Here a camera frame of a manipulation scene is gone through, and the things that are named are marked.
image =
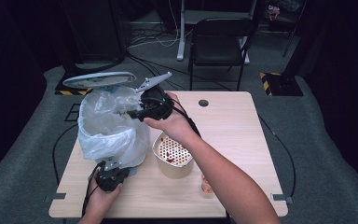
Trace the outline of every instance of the person's left hand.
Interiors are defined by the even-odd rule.
[[[122,184],[118,184],[112,192],[105,192],[98,187],[95,176],[99,171],[95,171],[89,186],[89,203],[86,207],[86,214],[79,223],[101,223],[107,211],[121,192]]]

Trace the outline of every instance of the small cup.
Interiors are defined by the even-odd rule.
[[[206,180],[205,175],[201,175],[201,189],[205,193],[213,193],[212,187],[209,184],[208,180]]]

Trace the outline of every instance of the hand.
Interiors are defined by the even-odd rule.
[[[183,108],[177,104],[177,102],[179,102],[178,97],[171,92],[167,91],[166,93],[173,99],[174,106],[184,112]],[[193,135],[197,136],[197,134],[194,133],[193,129],[188,124],[187,119],[176,110],[173,110],[167,119],[155,120],[151,118],[145,118],[144,123],[152,128],[162,130],[171,139],[182,145],[186,140],[188,141],[191,139]]]
[[[82,217],[79,223],[101,223],[107,211],[113,204],[121,192],[122,184],[118,184],[116,189],[112,192],[105,192],[98,187],[95,176],[98,176],[99,171],[96,170],[89,186],[89,203],[86,207],[86,214]]]

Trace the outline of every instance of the forearm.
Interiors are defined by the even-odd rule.
[[[196,136],[187,139],[183,145],[237,223],[280,222],[266,194],[250,176],[202,139]]]

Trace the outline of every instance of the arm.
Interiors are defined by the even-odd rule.
[[[176,95],[168,94],[177,101]],[[181,114],[173,111],[165,120],[145,119],[145,123],[161,129],[191,153],[220,203],[237,223],[280,222],[266,194],[254,180],[194,133]]]
[[[122,184],[118,184],[115,190],[112,192],[105,192],[100,189],[95,180],[95,176],[98,171],[95,172],[91,180],[89,187],[89,203],[87,204],[86,214],[80,219],[79,224],[87,223],[101,223],[105,214],[112,206],[113,201],[121,192]]]

